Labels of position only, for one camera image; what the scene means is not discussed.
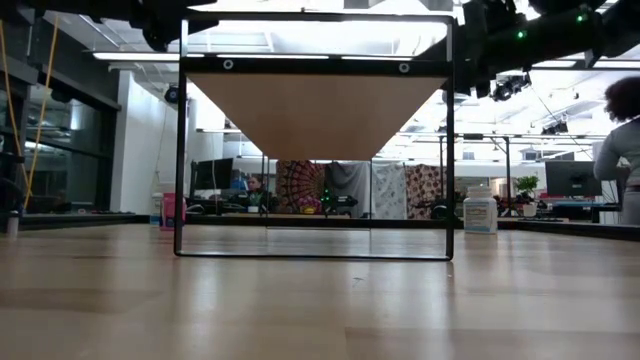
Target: bottle label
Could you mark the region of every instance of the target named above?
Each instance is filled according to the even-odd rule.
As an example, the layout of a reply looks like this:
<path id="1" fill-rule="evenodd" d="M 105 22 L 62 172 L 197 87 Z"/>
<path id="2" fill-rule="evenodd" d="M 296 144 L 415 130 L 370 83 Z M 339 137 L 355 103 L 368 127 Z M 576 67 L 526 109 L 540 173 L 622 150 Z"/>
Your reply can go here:
<path id="1" fill-rule="evenodd" d="M 464 203 L 464 229 L 467 231 L 491 232 L 493 212 L 486 202 Z"/>

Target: pink container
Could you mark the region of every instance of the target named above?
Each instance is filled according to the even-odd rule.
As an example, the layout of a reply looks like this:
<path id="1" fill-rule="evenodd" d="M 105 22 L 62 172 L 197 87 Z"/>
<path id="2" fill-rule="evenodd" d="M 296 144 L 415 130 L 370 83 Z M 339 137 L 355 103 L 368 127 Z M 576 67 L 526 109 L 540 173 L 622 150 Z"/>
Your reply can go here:
<path id="1" fill-rule="evenodd" d="M 162 198 L 162 223 L 160 224 L 161 231 L 173 231 L 175 229 L 175 215 L 176 215 L 176 194 L 164 193 Z M 187 218 L 187 202 L 182 199 L 182 223 Z"/>

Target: curtain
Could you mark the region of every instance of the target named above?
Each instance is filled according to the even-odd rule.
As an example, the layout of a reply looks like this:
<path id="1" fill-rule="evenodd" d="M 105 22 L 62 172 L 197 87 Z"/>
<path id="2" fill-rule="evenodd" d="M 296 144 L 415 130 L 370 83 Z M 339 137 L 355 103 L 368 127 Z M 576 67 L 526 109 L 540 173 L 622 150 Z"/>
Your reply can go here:
<path id="1" fill-rule="evenodd" d="M 429 220 L 430 202 L 440 196 L 440 167 L 416 165 L 406 167 L 407 179 L 407 218 L 409 220 Z"/>
<path id="2" fill-rule="evenodd" d="M 358 204 L 351 208 L 352 218 L 361 218 L 369 212 L 371 186 L 369 163 L 331 163 L 327 165 L 327 185 L 333 195 L 351 195 Z"/>
<path id="3" fill-rule="evenodd" d="M 402 164 L 373 165 L 373 203 L 376 219 L 407 218 L 407 180 Z"/>
<path id="4" fill-rule="evenodd" d="M 320 199 L 324 191 L 325 165 L 305 161 L 276 163 L 276 194 L 281 212 L 300 211 L 298 200 L 307 196 Z"/>

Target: green plant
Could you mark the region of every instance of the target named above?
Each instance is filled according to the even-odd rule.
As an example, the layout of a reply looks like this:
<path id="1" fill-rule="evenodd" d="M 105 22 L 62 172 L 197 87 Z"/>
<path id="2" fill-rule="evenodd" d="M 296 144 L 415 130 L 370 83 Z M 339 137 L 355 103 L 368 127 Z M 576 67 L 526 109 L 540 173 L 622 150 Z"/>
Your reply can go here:
<path id="1" fill-rule="evenodd" d="M 540 179 L 535 175 L 517 178 L 515 180 L 516 189 L 527 194 L 533 194 L 533 191 L 538 187 L 538 181 Z"/>

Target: computer monitor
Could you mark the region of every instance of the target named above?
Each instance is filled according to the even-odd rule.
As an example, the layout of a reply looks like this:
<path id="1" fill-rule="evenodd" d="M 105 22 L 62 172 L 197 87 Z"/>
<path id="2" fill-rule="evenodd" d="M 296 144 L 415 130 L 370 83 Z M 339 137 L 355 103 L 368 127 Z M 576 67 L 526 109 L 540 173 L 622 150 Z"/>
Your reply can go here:
<path id="1" fill-rule="evenodd" d="M 231 188 L 233 158 L 201 161 L 196 164 L 195 190 Z"/>
<path id="2" fill-rule="evenodd" d="M 547 161 L 549 196 L 600 196 L 602 182 L 593 175 L 593 161 Z"/>

